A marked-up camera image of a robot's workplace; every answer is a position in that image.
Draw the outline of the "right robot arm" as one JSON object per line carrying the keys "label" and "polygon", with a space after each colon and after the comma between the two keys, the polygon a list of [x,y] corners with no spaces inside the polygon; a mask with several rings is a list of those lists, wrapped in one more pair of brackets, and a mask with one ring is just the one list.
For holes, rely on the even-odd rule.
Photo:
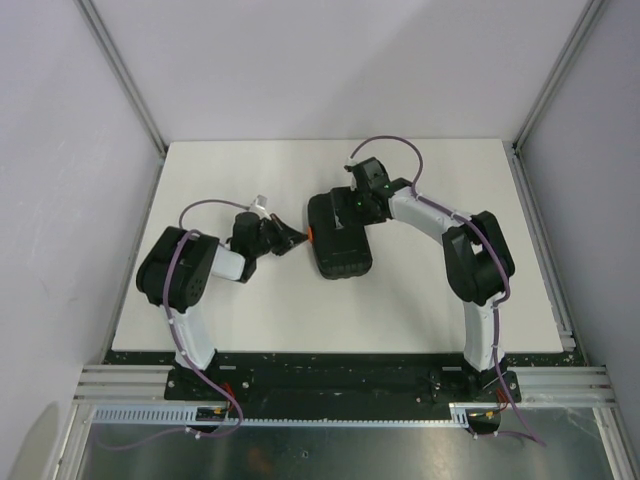
{"label": "right robot arm", "polygon": [[349,186],[328,193],[333,233],[364,233],[369,225],[394,220],[413,227],[442,248],[449,287],[463,303],[463,393],[484,401],[505,384],[500,347],[500,307],[511,296],[515,262],[496,216],[464,215],[418,192],[416,180],[389,178],[378,159],[349,163]]}

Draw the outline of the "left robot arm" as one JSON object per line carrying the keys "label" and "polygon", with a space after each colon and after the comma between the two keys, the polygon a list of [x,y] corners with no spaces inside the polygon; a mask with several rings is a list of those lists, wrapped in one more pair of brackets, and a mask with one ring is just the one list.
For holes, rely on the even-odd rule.
{"label": "left robot arm", "polygon": [[176,350],[176,360],[190,368],[186,387],[197,398],[214,397],[221,376],[209,368],[216,347],[207,332],[199,304],[210,278],[247,282],[265,255],[283,256],[308,240],[308,235],[277,215],[238,214],[231,237],[167,227],[136,274],[136,288],[147,301],[164,310]]}

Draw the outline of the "black plastic tool case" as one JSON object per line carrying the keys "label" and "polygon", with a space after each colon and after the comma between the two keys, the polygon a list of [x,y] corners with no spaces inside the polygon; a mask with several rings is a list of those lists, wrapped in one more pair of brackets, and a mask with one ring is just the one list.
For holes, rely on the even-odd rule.
{"label": "black plastic tool case", "polygon": [[329,192],[314,195],[307,205],[309,240],[318,270],[327,280],[363,276],[373,265],[365,227],[337,229]]}

